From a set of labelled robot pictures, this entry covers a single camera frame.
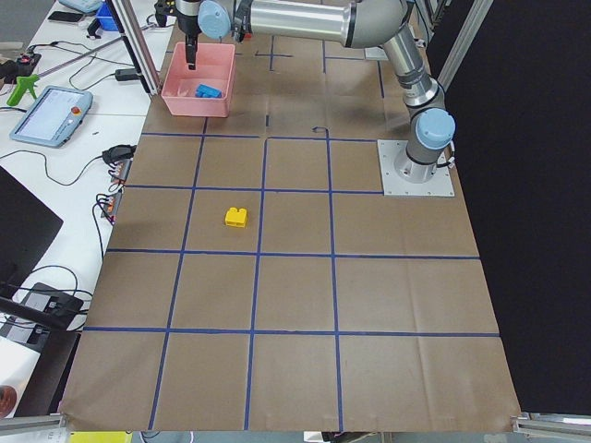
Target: light blue circular cap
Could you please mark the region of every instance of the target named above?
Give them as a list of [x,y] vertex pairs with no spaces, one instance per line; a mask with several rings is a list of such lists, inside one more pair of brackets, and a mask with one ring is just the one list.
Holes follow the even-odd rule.
[[430,150],[445,148],[452,141],[454,132],[455,121],[443,109],[428,109],[416,121],[416,137]]
[[197,18],[201,31],[210,39],[219,40],[230,33],[230,18],[225,8],[212,0],[205,0],[199,7]]

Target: white tabletop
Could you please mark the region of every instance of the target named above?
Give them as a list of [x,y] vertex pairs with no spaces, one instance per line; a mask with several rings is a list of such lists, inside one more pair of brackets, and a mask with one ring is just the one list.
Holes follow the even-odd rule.
[[[136,11],[139,24],[144,25],[146,18],[153,13],[153,2],[131,0],[131,3]],[[55,10],[67,9],[56,2],[50,13]],[[172,28],[144,30],[144,37],[157,69],[162,67],[171,33]],[[33,37],[31,44],[66,41],[83,43],[90,48],[96,48],[119,36],[118,32],[104,31],[100,40],[91,40],[86,37],[87,35],[87,32],[77,25],[45,20]],[[67,43],[60,43],[60,46],[83,53],[88,51],[82,46]],[[36,48],[36,52],[42,55],[36,73],[42,73],[78,56],[60,49],[41,46]],[[108,48],[100,50],[96,55],[119,64],[93,60],[72,79],[78,88],[84,88],[97,79],[114,73],[116,69],[131,67],[128,66],[131,60],[123,42],[116,42]],[[40,93],[48,85],[71,88],[68,79],[89,60],[87,57],[41,78],[37,82],[36,90]],[[0,106],[6,106],[10,88],[11,86],[5,85],[0,90],[0,94],[3,94],[0,95]],[[0,113],[2,117],[0,118],[0,140],[2,141],[0,143],[0,157],[15,150],[41,152],[47,157],[49,175],[59,181],[70,182],[90,159],[100,155],[102,151],[118,144],[138,143],[141,128],[150,106],[150,97],[139,81],[119,83],[114,78],[108,78],[90,88],[89,91],[93,94],[93,105],[89,113],[71,139],[59,149],[45,148],[9,139],[8,134],[23,114],[18,112]],[[18,107],[27,109],[33,102],[33,98],[27,93]],[[0,166],[15,176],[20,183],[64,221],[59,234],[42,257],[37,268],[45,265],[65,266],[76,273],[80,289],[92,292],[98,279],[102,259],[91,208],[97,194],[108,192],[111,184],[111,177],[107,173],[109,167],[103,161],[95,161],[74,185],[60,186],[45,176],[43,158],[39,155],[19,152],[0,160]],[[103,243],[106,245],[112,227],[107,220],[100,218],[99,210],[95,211]],[[72,276],[66,271],[52,268],[43,269],[30,275],[23,286],[31,287],[39,281],[58,289],[72,289],[74,284]],[[15,299],[22,300],[26,293],[27,291],[18,291]],[[78,298],[88,300],[89,297],[81,293]],[[70,329],[80,327],[83,321],[83,316],[77,316]],[[15,387],[18,390],[18,399],[20,399],[37,358],[37,353],[0,337],[0,360],[3,362],[0,385],[9,384]]]

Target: pink bin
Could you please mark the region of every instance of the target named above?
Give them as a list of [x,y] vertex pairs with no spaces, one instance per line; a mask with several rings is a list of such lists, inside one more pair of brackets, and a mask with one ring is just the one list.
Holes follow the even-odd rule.
[[[233,44],[198,43],[196,69],[191,71],[185,60],[185,44],[177,43],[162,91],[170,114],[227,117],[234,86],[234,54]],[[220,90],[222,97],[196,97],[195,91],[200,84]]]

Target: yellow block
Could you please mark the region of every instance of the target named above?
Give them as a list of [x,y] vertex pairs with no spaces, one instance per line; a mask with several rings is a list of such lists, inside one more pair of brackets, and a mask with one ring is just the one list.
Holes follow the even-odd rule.
[[247,226],[247,210],[230,208],[225,213],[225,224],[236,228],[245,228]]
[[70,443],[131,443],[126,432],[73,432]]

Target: light blue tablet device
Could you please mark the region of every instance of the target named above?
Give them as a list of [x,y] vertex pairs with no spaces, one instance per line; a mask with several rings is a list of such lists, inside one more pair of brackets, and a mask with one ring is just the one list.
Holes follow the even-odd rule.
[[10,133],[10,138],[25,143],[59,148],[82,123],[92,106],[92,94],[48,86]]

